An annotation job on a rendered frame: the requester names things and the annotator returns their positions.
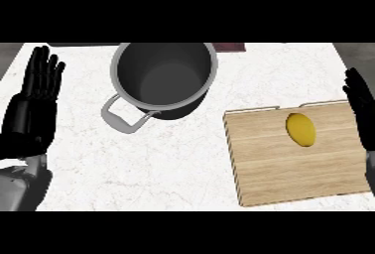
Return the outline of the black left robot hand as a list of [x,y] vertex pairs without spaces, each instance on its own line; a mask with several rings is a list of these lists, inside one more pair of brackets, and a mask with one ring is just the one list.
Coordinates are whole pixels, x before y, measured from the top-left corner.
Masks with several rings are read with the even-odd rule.
[[12,96],[0,131],[0,160],[43,155],[55,140],[58,98],[67,64],[36,47],[26,69],[21,92]]

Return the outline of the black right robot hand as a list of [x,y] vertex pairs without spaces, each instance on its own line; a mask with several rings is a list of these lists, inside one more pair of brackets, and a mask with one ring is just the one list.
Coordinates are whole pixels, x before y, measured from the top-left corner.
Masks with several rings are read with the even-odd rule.
[[361,143],[367,151],[375,151],[375,98],[355,67],[346,71],[344,82],[343,90],[356,117]]

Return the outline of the yellow lemon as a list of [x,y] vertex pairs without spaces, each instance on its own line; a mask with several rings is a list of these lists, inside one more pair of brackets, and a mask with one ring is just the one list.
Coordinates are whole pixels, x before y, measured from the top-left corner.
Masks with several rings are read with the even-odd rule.
[[300,113],[293,113],[285,121],[285,130],[293,141],[302,147],[310,147],[316,139],[316,130],[310,119]]

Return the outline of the wooden tray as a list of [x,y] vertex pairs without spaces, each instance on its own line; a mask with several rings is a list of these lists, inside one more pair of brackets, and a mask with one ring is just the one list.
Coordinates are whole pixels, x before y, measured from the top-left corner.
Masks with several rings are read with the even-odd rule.
[[[303,114],[315,126],[309,147],[299,146],[287,134],[293,113]],[[240,205],[370,191],[367,152],[347,101],[232,110],[223,121]]]

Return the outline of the grey metal pot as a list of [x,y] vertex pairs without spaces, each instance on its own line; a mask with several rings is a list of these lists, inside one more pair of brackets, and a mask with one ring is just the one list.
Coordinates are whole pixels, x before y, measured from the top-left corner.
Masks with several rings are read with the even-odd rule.
[[[116,95],[101,110],[110,127],[132,134],[151,117],[178,120],[188,116],[203,103],[217,68],[212,43],[121,43],[110,65]],[[110,112],[120,98],[145,113],[135,124]]]

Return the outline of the dark red flat object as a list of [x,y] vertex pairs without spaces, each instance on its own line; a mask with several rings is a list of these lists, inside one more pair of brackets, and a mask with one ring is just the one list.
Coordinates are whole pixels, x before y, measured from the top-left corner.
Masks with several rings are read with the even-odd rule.
[[219,53],[241,53],[247,50],[244,43],[214,43],[213,46]]

